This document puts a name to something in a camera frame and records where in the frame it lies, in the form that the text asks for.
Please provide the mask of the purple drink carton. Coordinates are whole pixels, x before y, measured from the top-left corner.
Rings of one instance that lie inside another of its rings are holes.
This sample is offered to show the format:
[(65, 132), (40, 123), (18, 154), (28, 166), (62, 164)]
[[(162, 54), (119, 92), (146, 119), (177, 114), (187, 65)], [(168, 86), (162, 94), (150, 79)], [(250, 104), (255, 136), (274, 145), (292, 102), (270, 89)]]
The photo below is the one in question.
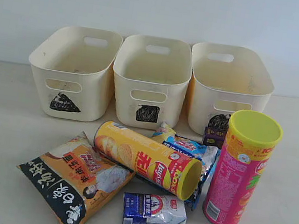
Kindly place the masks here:
[(227, 130), (225, 129), (206, 126), (202, 144), (205, 146), (213, 146), (221, 149), (225, 141), (226, 133)]

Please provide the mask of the yellow Lays chips can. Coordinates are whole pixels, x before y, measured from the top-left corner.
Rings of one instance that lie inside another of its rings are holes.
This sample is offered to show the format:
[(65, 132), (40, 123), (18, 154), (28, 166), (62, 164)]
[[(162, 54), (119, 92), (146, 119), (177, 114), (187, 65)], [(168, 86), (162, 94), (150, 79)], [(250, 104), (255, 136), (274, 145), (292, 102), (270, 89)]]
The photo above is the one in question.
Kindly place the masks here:
[(113, 121), (98, 128), (94, 147), (183, 201), (198, 187), (201, 161)]

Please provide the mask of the blue instant noodle bag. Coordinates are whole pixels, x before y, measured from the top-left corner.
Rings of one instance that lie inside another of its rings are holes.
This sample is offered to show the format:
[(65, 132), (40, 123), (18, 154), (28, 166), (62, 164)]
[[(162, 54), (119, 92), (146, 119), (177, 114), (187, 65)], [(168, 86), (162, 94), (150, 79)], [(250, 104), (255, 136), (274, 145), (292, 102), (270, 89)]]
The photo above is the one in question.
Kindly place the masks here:
[(160, 125), (151, 139), (201, 161), (203, 169), (198, 186), (193, 194), (184, 201), (187, 206), (194, 210), (199, 202), (205, 182), (214, 173), (221, 150), (217, 147), (201, 145), (194, 140), (178, 135), (166, 122)]

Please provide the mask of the orange instant noodle bag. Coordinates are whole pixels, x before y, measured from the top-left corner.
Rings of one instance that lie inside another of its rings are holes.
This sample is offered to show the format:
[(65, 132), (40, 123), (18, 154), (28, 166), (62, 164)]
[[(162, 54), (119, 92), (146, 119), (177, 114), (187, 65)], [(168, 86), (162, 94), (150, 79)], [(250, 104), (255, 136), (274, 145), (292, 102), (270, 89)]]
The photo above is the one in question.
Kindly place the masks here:
[(85, 132), (18, 168), (61, 224), (84, 224), (135, 175), (96, 152)]

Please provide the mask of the pink chips can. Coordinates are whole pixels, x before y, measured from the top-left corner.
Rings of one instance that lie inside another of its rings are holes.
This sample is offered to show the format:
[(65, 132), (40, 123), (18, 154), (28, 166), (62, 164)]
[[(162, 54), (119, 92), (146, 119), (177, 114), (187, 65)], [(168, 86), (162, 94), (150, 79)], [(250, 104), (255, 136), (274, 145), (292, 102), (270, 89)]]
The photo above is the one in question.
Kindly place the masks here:
[(206, 198), (205, 217), (212, 224), (238, 224), (276, 145), (282, 127), (270, 116), (240, 110), (229, 119)]

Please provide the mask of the cream bin with square mark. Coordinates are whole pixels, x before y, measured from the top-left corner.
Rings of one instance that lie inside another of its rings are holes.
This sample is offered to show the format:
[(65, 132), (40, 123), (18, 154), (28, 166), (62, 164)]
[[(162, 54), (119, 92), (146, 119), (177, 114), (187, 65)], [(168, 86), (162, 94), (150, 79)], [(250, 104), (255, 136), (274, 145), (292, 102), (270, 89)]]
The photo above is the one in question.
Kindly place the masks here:
[(114, 62), (117, 118), (127, 126), (175, 126), (192, 77), (190, 46), (183, 41), (129, 36)]

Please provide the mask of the cream bin with circle mark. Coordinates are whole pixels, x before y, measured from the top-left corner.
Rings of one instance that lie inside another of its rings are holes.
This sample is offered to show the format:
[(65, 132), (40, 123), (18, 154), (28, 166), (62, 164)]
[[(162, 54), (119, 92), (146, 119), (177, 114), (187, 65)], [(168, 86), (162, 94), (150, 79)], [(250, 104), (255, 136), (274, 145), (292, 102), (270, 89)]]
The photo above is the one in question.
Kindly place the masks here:
[(262, 112), (275, 90), (260, 56), (244, 47), (196, 43), (192, 69), (187, 117), (190, 128), (200, 135), (215, 115), (243, 109)]

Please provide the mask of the cream bin with triangle mark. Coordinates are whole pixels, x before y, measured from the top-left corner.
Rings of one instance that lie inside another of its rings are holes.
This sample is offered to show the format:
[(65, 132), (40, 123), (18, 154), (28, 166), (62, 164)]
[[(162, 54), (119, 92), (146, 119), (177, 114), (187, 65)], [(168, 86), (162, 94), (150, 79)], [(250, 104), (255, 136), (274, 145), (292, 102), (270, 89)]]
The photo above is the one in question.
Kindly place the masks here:
[(115, 57), (123, 37), (113, 31), (61, 28), (29, 56), (42, 110), (49, 116), (95, 121), (114, 94)]

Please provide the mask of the blue white milk carton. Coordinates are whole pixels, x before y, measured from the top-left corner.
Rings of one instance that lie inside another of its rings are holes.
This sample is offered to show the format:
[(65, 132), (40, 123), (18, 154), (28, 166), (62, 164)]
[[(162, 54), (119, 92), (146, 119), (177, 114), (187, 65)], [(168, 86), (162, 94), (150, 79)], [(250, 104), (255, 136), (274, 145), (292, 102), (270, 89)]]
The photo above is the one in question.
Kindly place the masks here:
[(124, 193), (122, 224), (186, 224), (185, 204), (176, 196)]

